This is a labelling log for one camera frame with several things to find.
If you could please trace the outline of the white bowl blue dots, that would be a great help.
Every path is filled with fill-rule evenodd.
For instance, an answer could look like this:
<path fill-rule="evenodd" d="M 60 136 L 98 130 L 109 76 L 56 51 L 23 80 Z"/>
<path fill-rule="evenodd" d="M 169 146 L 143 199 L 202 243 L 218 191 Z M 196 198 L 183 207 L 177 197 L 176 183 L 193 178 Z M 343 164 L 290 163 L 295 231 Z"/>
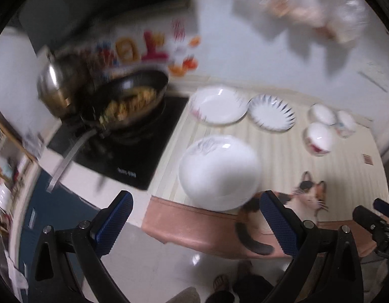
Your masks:
<path fill-rule="evenodd" d="M 340 110 L 336 112 L 336 124 L 335 129 L 336 132 L 341 138 L 349 138 L 351 137 L 357 128 L 357 123 L 355 122 L 352 115 L 347 113 L 346 111 Z"/>

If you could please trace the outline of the fruit alphabet wall poster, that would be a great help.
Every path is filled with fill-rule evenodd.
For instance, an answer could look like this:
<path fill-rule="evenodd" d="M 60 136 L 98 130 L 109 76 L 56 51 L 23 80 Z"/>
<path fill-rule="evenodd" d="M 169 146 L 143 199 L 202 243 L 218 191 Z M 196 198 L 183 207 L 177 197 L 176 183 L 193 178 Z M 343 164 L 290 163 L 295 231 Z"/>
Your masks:
<path fill-rule="evenodd" d="M 199 67 L 202 37 L 188 18 L 174 16 L 114 29 L 75 47 L 95 77 L 115 79 L 137 70 L 156 69 L 183 77 Z"/>

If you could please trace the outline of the white bowl red roses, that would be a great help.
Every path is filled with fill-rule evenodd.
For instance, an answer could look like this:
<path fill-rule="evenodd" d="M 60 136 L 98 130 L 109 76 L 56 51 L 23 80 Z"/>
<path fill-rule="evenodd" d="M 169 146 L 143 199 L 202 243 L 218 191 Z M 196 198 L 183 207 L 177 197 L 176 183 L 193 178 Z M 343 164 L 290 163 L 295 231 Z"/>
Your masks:
<path fill-rule="evenodd" d="M 313 122 L 306 127 L 303 141 L 307 151 L 315 156 L 325 156 L 333 147 L 333 135 L 329 126 L 319 122 Z"/>

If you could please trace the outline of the black frying pan with food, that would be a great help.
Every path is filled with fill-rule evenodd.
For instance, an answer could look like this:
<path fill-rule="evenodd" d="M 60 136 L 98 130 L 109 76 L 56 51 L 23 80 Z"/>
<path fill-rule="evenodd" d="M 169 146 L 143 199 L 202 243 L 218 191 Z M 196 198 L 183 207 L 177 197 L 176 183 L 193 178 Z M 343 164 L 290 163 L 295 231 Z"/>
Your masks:
<path fill-rule="evenodd" d="M 165 96 L 169 77 L 157 69 L 142 69 L 77 94 L 76 111 L 85 132 L 69 146 L 46 190 L 52 192 L 83 145 L 95 135 L 105 137 L 148 116 Z"/>

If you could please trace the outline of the large white plate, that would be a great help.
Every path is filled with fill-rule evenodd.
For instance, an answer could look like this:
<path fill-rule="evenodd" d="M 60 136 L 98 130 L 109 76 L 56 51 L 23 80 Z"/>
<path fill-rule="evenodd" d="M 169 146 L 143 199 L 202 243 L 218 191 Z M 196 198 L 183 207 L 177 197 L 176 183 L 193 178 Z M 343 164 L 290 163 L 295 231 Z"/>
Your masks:
<path fill-rule="evenodd" d="M 179 163 L 184 193 L 208 211 L 229 211 L 258 191 L 262 166 L 254 149 L 232 135 L 210 135 L 193 143 Z"/>

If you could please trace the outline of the steel kettle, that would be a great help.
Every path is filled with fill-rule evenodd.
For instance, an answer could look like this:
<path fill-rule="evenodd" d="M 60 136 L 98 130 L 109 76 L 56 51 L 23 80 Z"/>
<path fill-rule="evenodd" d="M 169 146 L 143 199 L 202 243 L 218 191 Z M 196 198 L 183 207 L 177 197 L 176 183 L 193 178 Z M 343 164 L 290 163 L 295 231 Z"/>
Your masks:
<path fill-rule="evenodd" d="M 75 54 L 49 61 L 37 81 L 39 99 L 56 118 L 74 112 L 74 97 L 90 82 L 88 66 Z"/>

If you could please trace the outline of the white bowl black rim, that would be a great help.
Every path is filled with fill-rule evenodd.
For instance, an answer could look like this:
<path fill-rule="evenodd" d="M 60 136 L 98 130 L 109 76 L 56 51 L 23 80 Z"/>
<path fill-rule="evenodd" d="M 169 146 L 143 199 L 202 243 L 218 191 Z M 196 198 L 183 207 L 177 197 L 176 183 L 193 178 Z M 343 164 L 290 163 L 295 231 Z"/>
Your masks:
<path fill-rule="evenodd" d="M 332 126 L 336 124 L 336 117 L 332 110 L 329 107 L 315 103 L 312 105 L 308 111 L 308 118 L 311 122 L 319 122 L 325 124 L 326 126 Z"/>

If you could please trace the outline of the range hood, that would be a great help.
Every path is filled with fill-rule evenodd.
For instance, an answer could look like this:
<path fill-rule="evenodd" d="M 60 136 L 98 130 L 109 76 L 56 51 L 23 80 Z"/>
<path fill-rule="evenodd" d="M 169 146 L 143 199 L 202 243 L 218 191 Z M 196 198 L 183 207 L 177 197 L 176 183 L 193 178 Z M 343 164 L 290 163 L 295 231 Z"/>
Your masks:
<path fill-rule="evenodd" d="M 94 24 L 153 8 L 184 8 L 189 0 L 26 0 L 18 12 L 32 48 L 57 50 Z"/>

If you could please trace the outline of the calico cat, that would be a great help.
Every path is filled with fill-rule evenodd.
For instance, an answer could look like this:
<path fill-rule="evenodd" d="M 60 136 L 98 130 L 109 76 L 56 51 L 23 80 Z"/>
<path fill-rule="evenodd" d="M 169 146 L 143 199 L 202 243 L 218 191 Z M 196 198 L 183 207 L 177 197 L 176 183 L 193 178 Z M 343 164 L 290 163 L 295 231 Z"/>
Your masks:
<path fill-rule="evenodd" d="M 310 172 L 302 173 L 301 182 L 289 194 L 275 192 L 279 201 L 302 220 L 318 222 L 319 211 L 327 211 L 326 204 L 327 184 L 324 181 L 316 182 Z M 235 231 L 242 245 L 257 255 L 270 255 L 274 247 L 256 239 L 257 235 L 271 234 L 272 230 L 260 211 L 260 197 L 258 192 L 239 210 L 235 222 Z"/>

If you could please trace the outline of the white plate blue leaves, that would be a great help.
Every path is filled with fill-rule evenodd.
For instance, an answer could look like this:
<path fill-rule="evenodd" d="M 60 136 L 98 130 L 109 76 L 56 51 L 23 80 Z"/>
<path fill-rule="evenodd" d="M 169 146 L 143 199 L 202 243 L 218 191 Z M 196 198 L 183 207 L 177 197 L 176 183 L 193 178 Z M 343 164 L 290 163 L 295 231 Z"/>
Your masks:
<path fill-rule="evenodd" d="M 248 103 L 247 113 L 259 128 L 276 133 L 290 130 L 297 119 L 285 100 L 269 94 L 254 96 Z"/>

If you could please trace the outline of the blue cabinet door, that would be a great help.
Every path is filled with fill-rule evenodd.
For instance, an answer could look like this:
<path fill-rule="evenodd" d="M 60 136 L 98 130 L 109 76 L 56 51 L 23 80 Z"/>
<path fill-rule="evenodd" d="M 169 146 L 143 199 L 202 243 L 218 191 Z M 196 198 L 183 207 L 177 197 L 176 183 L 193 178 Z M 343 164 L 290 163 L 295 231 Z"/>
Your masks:
<path fill-rule="evenodd" d="M 41 170 L 22 223 L 18 266 L 25 278 L 31 272 L 40 233 L 46 225 L 55 230 L 73 229 L 81 221 L 93 220 L 99 212 L 97 207 L 61 184 L 49 193 L 46 188 L 50 180 L 51 175 Z"/>

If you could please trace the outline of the white plate pink roses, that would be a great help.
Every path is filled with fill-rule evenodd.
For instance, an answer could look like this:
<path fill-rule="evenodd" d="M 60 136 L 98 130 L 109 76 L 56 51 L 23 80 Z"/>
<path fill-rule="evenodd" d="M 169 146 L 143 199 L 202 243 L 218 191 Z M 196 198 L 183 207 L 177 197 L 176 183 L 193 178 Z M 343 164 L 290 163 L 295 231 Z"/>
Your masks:
<path fill-rule="evenodd" d="M 234 124 L 245 116 L 247 109 L 246 97 L 226 86 L 198 89 L 189 99 L 190 114 L 213 126 Z"/>

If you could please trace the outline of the black induction cooktop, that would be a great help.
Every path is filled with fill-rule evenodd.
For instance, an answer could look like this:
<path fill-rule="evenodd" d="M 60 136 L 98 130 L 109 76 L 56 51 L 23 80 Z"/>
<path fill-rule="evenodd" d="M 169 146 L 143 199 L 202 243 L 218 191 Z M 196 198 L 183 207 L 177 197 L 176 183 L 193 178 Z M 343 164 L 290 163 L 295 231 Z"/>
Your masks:
<path fill-rule="evenodd" d="M 138 123 L 91 137 L 73 161 L 136 189 L 148 189 L 187 103 L 187 97 L 164 97 Z"/>

